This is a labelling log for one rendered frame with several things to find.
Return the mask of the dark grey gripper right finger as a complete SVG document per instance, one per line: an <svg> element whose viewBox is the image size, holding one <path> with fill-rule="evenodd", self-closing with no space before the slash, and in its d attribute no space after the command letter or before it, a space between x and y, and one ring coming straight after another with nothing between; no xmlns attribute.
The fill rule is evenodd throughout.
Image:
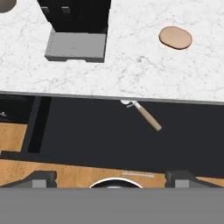
<svg viewBox="0 0 224 224"><path fill-rule="evenodd" d="M220 188L219 185L197 179L189 171L167 171L164 176L166 179L164 186L169 188Z"/></svg>

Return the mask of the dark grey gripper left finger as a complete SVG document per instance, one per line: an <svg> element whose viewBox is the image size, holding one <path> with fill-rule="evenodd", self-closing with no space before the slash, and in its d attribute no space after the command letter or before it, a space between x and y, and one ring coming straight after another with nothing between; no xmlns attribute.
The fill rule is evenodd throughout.
<svg viewBox="0 0 224 224"><path fill-rule="evenodd" d="M56 171L33 171L23 179L3 185L3 188L56 188L56 178Z"/></svg>

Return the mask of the black open drawer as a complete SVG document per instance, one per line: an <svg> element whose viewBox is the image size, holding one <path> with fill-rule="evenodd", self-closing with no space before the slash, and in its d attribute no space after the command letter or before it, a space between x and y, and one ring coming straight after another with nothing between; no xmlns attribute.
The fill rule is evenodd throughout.
<svg viewBox="0 0 224 224"><path fill-rule="evenodd" d="M224 178L224 106L143 102L154 130L118 100L39 97L23 147L2 159Z"/></svg>

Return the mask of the black and white round object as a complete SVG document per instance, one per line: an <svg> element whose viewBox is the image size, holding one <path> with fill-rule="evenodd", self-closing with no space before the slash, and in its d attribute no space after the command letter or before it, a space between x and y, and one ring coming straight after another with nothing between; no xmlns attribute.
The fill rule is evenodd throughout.
<svg viewBox="0 0 224 224"><path fill-rule="evenodd" d="M137 182L127 178L104 178L94 182L91 188L142 188Z"/></svg>

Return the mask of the black cupboard front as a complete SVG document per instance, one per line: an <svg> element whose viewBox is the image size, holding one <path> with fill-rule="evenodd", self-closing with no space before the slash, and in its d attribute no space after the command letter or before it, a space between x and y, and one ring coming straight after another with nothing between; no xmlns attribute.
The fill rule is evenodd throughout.
<svg viewBox="0 0 224 224"><path fill-rule="evenodd" d="M28 123L34 96L0 94L0 123Z"/></svg>

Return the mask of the brown oval bread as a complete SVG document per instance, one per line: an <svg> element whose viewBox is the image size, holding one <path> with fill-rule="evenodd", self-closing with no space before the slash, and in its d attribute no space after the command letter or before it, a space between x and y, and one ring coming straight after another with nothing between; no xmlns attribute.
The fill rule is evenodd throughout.
<svg viewBox="0 0 224 224"><path fill-rule="evenodd" d="M186 49L193 42L192 35L177 26L166 26L158 34L162 44L177 50Z"/></svg>

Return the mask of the black coffee machine, grey base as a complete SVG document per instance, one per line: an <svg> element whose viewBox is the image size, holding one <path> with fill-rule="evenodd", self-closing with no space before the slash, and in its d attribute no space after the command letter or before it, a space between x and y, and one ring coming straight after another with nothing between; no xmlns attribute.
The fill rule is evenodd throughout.
<svg viewBox="0 0 224 224"><path fill-rule="evenodd" d="M37 0L52 29L49 61L105 60L111 0Z"/></svg>

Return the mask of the grey round object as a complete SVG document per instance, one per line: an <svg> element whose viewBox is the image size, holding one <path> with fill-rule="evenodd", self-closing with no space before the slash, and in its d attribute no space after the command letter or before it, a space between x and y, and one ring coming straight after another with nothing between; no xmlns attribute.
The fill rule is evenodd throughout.
<svg viewBox="0 0 224 224"><path fill-rule="evenodd" d="M16 4L17 0L0 0L0 13L11 11Z"/></svg>

